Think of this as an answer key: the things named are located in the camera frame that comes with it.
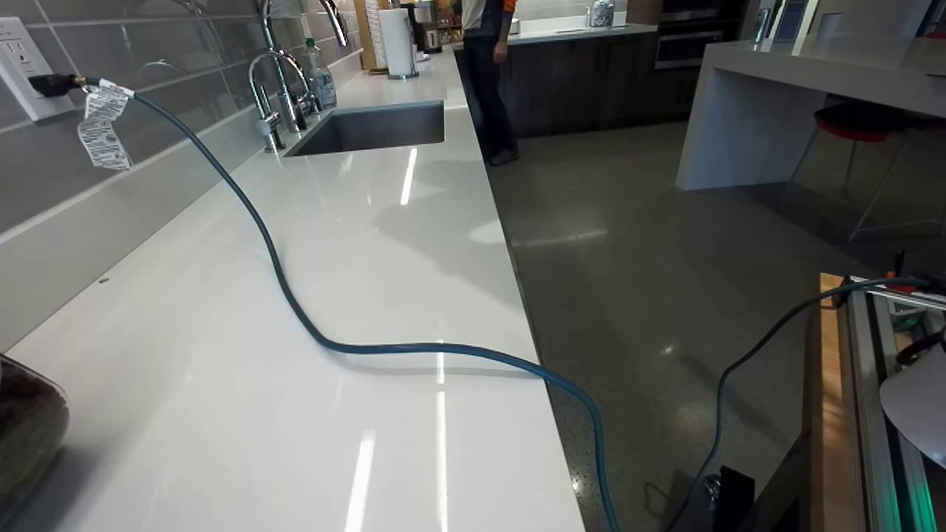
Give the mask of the red bar stool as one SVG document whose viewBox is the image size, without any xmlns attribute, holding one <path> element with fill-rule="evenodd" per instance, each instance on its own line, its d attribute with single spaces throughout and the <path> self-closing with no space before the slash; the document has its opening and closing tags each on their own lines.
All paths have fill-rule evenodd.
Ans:
<svg viewBox="0 0 946 532">
<path fill-rule="evenodd" d="M 878 146 L 878 141 L 887 141 L 888 135 L 905 135 L 911 129 L 911 116 L 905 110 L 881 106 L 881 103 L 863 103 L 863 101 L 828 103 L 828 106 L 812 113 L 812 122 L 814 122 L 814 126 L 807 135 L 801 159 L 792 166 L 788 181 L 798 178 L 798 171 L 801 171 L 801 166 L 803 166 L 803 159 L 807 159 L 807 153 L 812 147 L 812 140 L 817 134 L 829 134 L 829 135 L 838 135 L 838 140 L 850 141 L 847 159 L 844 159 L 844 185 L 847 185 L 850 171 L 853 171 L 856 146 Z M 896 147 L 893 159 L 887 162 L 887 169 L 881 174 L 881 184 L 869 191 L 865 206 L 859 211 L 856 221 L 850 225 L 847 243 L 869 221 L 869 212 L 875 211 L 878 196 L 887 185 L 887 178 L 888 178 L 888 169 L 893 169 L 896 159 L 899 159 L 899 147 Z"/>
</svg>

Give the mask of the wooden robot cart frame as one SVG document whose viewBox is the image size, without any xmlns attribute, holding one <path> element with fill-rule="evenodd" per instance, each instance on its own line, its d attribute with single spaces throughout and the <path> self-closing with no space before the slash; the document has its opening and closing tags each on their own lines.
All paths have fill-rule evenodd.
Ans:
<svg viewBox="0 0 946 532">
<path fill-rule="evenodd" d="M 801 437 L 752 506 L 755 532 L 946 532 L 943 302 L 817 279 Z"/>
</svg>

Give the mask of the person in dark clothes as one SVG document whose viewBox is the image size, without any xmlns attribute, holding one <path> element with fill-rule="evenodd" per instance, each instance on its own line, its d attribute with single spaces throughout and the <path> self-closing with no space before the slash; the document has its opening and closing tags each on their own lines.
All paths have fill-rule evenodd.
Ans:
<svg viewBox="0 0 946 532">
<path fill-rule="evenodd" d="M 460 0 L 460 52 L 479 106 L 482 151 L 489 166 L 516 156 L 516 140 L 498 98 L 498 64 L 509 60 L 509 32 L 516 0 Z"/>
</svg>

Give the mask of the dark fabric object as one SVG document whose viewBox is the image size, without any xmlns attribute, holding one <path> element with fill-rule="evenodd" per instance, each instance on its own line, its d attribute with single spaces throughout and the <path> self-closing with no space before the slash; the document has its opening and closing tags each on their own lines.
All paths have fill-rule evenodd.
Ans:
<svg viewBox="0 0 946 532">
<path fill-rule="evenodd" d="M 0 522 L 9 522 L 53 463 L 68 401 L 25 364 L 0 354 Z"/>
</svg>

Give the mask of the white wall outlet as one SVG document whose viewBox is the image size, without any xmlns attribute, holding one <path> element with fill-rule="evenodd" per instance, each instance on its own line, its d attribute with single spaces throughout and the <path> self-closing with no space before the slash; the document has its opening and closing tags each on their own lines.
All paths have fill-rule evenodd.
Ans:
<svg viewBox="0 0 946 532">
<path fill-rule="evenodd" d="M 0 17 L 0 81 L 15 95 L 28 122 L 47 122 L 72 110 L 68 98 L 43 98 L 28 81 L 50 64 L 19 17 Z"/>
</svg>

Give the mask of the dark wood base cabinets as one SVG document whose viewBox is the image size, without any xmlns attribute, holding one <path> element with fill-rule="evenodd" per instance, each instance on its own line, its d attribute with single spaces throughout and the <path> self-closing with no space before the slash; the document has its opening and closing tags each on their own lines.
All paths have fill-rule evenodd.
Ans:
<svg viewBox="0 0 946 532">
<path fill-rule="evenodd" d="M 681 122 L 695 69 L 658 69 L 653 35 L 513 44 L 498 91 L 516 135 Z"/>
</svg>

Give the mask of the white paper towel roll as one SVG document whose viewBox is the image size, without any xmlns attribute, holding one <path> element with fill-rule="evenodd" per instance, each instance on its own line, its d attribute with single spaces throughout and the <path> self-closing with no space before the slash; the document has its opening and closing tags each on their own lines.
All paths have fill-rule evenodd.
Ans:
<svg viewBox="0 0 946 532">
<path fill-rule="evenodd" d="M 415 75 L 414 35 L 405 10 L 377 11 L 383 64 L 392 81 L 408 81 Z"/>
</svg>

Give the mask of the black power plug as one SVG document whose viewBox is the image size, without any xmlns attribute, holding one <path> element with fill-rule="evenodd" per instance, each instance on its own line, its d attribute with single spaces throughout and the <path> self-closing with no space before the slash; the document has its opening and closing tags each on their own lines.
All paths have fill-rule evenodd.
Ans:
<svg viewBox="0 0 946 532">
<path fill-rule="evenodd" d="M 80 75 L 34 75 L 28 76 L 28 85 L 40 95 L 40 98 L 61 98 L 72 88 L 83 88 L 87 81 Z"/>
</svg>

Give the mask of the chrome kitchen faucet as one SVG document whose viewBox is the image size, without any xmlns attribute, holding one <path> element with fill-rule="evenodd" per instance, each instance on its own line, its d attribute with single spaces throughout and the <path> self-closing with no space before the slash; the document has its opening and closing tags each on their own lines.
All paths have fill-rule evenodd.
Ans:
<svg viewBox="0 0 946 532">
<path fill-rule="evenodd" d="M 253 0 L 260 16 L 262 50 L 248 61 L 244 84 L 260 119 L 262 141 L 271 153 L 282 151 L 282 129 L 303 134 L 306 119 L 337 106 L 334 75 L 322 64 L 309 70 L 278 44 L 271 0 Z"/>
</svg>

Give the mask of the black built-in wall oven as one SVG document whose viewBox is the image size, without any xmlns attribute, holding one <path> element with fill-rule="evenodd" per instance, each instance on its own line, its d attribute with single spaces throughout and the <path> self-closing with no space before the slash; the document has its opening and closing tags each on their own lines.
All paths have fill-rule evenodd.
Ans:
<svg viewBox="0 0 946 532">
<path fill-rule="evenodd" d="M 741 16 L 744 0 L 662 0 L 653 69 L 698 69 L 707 44 L 738 35 Z"/>
</svg>

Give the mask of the dark undermount sink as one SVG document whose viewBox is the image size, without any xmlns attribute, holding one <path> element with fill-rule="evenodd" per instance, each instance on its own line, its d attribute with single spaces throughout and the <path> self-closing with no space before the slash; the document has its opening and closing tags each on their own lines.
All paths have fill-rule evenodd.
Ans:
<svg viewBox="0 0 946 532">
<path fill-rule="evenodd" d="M 433 146 L 443 140 L 443 103 L 389 103 L 331 110 L 290 147 L 290 156 Z"/>
</svg>

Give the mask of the white kitchen island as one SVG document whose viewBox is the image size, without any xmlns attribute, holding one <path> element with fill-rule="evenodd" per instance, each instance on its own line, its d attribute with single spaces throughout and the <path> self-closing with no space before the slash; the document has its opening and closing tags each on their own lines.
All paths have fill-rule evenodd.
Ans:
<svg viewBox="0 0 946 532">
<path fill-rule="evenodd" d="M 828 95 L 946 116 L 946 41 L 720 41 L 704 50 L 677 185 L 786 184 Z"/>
</svg>

